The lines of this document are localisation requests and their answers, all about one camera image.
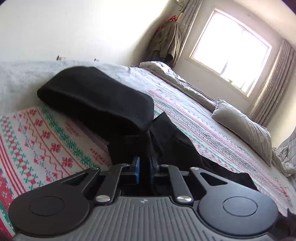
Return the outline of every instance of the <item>folded blanket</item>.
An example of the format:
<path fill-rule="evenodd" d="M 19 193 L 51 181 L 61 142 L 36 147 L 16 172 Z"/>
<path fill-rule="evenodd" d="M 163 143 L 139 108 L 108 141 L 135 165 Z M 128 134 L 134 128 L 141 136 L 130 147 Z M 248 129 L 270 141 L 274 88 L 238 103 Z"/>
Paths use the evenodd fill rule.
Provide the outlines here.
<path fill-rule="evenodd" d="M 144 68 L 157 77 L 161 78 L 165 82 L 169 83 L 170 85 L 174 86 L 203 107 L 208 109 L 210 112 L 214 112 L 217 102 L 206 95 L 201 90 L 194 87 L 192 84 L 188 83 L 182 77 L 177 75 L 169 66 L 165 63 L 159 61 L 149 61 L 149 62 L 142 62 L 140 63 L 140 68 Z"/>
<path fill-rule="evenodd" d="M 271 161 L 284 176 L 295 178 L 295 168 L 287 158 L 287 153 L 288 147 L 272 148 Z"/>

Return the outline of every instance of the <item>black cloth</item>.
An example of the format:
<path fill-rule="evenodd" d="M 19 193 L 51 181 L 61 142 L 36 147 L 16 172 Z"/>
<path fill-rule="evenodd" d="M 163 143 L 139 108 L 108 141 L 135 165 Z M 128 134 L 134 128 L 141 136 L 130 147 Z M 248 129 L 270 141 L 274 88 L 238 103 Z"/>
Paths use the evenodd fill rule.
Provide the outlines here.
<path fill-rule="evenodd" d="M 154 118 L 153 99 L 94 67 L 65 69 L 43 85 L 37 96 L 83 122 L 107 141 L 144 133 Z"/>
<path fill-rule="evenodd" d="M 42 86 L 37 95 L 109 141 L 113 164 L 131 163 L 134 156 L 140 156 L 140 177 L 146 181 L 149 180 L 149 157 L 154 156 L 159 164 L 174 165 L 182 171 L 200 167 L 257 190 L 247 173 L 233 173 L 201 156 L 165 113 L 153 120 L 152 98 L 96 68 L 63 70 Z M 275 228 L 273 234 L 277 238 L 296 235 L 295 215 L 281 216 Z"/>

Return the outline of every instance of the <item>wall outlet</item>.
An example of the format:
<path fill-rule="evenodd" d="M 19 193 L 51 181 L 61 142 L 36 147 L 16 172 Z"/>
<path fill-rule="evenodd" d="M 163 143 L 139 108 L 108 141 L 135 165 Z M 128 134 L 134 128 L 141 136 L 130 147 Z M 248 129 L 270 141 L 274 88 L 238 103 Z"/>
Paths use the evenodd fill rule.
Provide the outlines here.
<path fill-rule="evenodd" d="M 66 60 L 66 57 L 57 56 L 56 61 Z"/>

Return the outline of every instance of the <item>black circular disc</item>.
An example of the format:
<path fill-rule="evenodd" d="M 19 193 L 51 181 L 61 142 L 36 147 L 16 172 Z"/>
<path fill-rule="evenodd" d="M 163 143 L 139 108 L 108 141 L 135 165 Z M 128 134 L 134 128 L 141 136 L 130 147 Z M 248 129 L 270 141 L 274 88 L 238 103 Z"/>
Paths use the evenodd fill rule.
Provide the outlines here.
<path fill-rule="evenodd" d="M 44 186 L 17 197 L 10 205 L 9 218 L 18 232 L 50 237 L 79 226 L 89 209 L 88 200 L 77 187 Z"/>
<path fill-rule="evenodd" d="M 279 211 L 271 198 L 241 185 L 227 186 L 211 188 L 198 204 L 198 213 L 209 226 L 247 237 L 266 232 L 276 222 Z"/>

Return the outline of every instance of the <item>gray curtain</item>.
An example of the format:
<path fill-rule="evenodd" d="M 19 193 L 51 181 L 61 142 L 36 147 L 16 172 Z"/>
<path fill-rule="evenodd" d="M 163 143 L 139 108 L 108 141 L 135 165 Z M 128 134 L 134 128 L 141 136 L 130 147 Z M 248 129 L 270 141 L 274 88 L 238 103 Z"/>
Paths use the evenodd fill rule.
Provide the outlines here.
<path fill-rule="evenodd" d="M 176 65 L 176 63 L 178 62 L 178 60 L 181 56 L 181 53 L 184 49 L 187 38 L 190 34 L 192 25 L 196 19 L 196 16 L 198 14 L 198 11 L 200 9 L 202 2 L 203 2 L 203 0 L 189 0 L 188 3 L 182 9 L 183 14 L 182 14 L 180 20 L 178 21 L 179 30 L 180 30 L 180 34 L 181 34 L 180 51 L 179 51 L 179 54 L 178 54 L 176 60 L 174 61 L 172 67 L 174 67 Z"/>
<path fill-rule="evenodd" d="M 291 45 L 283 40 L 278 56 L 266 81 L 262 93 L 252 111 L 252 121 L 266 126 L 289 83 L 296 54 Z"/>

